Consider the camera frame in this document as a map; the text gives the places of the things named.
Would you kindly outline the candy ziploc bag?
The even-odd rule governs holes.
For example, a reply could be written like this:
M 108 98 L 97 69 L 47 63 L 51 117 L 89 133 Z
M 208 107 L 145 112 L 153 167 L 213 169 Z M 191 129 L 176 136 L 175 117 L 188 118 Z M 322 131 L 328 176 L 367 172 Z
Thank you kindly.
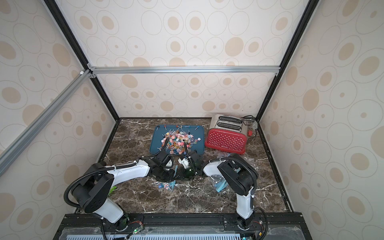
M 213 187 L 218 193 L 229 185 L 222 175 L 212 175 L 210 178 L 213 181 Z
M 172 181 L 170 183 L 159 183 L 158 188 L 159 189 L 165 189 L 168 191 L 173 191 L 176 185 L 176 181 Z

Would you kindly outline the candy ziploc bag front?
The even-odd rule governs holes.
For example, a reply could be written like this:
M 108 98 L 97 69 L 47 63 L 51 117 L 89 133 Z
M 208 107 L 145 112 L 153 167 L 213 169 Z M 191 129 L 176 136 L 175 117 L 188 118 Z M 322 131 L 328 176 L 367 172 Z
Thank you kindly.
M 222 175 L 212 175 L 210 178 L 213 181 L 213 187 L 218 193 L 229 185 Z

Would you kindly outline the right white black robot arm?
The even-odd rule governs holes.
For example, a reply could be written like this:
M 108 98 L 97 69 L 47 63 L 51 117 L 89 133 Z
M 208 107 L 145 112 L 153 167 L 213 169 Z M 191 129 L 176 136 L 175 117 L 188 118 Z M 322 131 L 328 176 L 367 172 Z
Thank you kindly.
M 187 158 L 188 167 L 176 171 L 175 180 L 189 180 L 197 176 L 221 176 L 237 195 L 236 212 L 241 220 L 249 220 L 254 214 L 253 198 L 259 174 L 241 155 L 231 153 L 227 157 L 204 162 L 196 153 Z

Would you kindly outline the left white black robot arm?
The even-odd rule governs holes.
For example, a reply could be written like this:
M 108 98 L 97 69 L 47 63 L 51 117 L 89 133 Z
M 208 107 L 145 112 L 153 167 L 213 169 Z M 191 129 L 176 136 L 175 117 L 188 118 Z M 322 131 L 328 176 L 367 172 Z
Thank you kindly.
M 141 157 L 126 164 L 107 166 L 93 164 L 86 173 L 74 180 L 64 192 L 63 199 L 69 206 L 86 214 L 96 214 L 112 224 L 123 221 L 123 209 L 109 199 L 110 191 L 121 183 L 153 176 L 159 182 L 172 182 L 175 171 L 173 157 L 161 150 L 149 157 Z

